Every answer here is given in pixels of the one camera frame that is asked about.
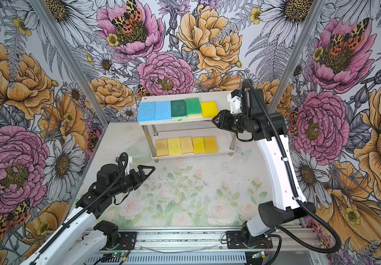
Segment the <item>pale yellow porous sponge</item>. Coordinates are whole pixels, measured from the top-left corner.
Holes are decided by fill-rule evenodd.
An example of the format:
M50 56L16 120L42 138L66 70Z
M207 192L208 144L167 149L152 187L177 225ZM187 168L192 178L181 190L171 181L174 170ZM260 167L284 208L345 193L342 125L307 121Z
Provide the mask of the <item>pale yellow porous sponge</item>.
M169 156L178 156L182 154L180 138L169 138L167 139L167 144Z

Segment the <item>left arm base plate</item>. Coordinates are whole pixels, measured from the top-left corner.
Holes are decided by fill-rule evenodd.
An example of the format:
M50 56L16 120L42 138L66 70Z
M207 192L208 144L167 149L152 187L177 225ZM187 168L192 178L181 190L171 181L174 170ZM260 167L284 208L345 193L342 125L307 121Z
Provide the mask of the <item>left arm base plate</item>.
M108 250L134 250L137 241L137 232L117 232L107 241Z

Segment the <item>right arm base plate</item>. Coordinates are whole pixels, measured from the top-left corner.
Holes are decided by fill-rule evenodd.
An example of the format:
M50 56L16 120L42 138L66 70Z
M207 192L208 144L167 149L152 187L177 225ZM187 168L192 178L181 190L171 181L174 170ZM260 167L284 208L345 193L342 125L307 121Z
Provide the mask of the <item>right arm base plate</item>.
M254 242L246 243L241 231L226 231L225 241L228 249L270 249L273 243L270 237L257 239Z

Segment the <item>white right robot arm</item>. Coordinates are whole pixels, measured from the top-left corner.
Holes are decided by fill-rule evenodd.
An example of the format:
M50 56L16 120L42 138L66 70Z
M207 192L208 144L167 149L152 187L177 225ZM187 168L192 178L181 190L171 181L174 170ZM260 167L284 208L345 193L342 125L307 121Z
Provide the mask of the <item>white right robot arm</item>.
M261 89L255 92L232 91L227 100L229 110L221 110L212 119L213 124L232 133L251 134L267 163L266 174L272 186L272 200L258 206L258 214L244 222L241 234L246 246L254 247L273 233L276 228L290 221L315 213L316 206L303 194L290 156L288 130L281 113L265 113L256 98L262 97Z

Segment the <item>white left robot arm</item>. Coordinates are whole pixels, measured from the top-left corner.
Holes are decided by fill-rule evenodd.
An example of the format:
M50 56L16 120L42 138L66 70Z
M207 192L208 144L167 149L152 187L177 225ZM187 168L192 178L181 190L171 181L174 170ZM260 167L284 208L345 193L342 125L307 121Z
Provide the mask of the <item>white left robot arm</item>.
M115 248L120 242L118 226L97 222L102 213L121 193L137 190L155 171L154 166L107 164L97 173L97 180L77 202L76 207L48 238L27 258L25 265L81 265L103 248Z

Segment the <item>light blue sponge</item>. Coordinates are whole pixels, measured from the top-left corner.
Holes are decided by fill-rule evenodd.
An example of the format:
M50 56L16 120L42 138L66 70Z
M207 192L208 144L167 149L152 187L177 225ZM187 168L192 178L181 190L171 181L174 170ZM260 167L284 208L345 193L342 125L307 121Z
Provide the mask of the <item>light blue sponge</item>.
M171 120L171 102L163 101L155 103L155 121Z

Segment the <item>tan beige sponge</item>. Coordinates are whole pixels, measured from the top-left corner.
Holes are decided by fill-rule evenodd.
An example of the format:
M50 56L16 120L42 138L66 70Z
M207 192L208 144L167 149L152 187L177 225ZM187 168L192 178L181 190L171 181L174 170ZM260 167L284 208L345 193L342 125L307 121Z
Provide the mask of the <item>tan beige sponge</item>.
M156 156L157 157L164 157L168 156L168 141L167 139L159 139L156 140Z

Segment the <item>small blue sponge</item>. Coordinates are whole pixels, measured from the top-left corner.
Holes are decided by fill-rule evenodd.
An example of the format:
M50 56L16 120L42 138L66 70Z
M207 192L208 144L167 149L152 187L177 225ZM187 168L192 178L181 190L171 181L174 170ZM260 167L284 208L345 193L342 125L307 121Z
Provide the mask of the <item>small blue sponge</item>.
M155 121L155 102L141 102L138 107L139 123Z

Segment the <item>bright yellow sponge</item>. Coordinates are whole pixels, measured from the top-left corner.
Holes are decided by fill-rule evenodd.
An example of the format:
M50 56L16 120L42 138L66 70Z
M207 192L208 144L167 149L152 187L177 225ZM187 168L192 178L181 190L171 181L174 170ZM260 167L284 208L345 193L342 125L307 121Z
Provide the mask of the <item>bright yellow sponge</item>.
M200 106L202 109L202 117L203 118L214 118L219 113L218 108L217 108L217 103L214 101L202 102L200 104Z

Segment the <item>dark green sponge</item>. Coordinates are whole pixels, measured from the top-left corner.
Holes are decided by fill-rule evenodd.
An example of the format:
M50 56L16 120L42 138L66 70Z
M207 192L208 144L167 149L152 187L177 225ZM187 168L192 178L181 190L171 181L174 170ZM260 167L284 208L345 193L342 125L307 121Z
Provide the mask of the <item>dark green sponge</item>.
M182 119L186 119L187 117L188 115L187 115L186 101L184 99L172 100L171 101L171 119L182 120Z

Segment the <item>yellow sponge green underside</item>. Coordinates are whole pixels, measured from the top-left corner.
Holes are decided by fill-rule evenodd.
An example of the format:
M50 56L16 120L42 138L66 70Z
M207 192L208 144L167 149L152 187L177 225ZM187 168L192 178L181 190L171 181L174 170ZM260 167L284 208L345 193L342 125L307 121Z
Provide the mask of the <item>yellow sponge green underside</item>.
M204 137L194 137L192 138L193 152L194 154L206 153L206 146L204 142Z

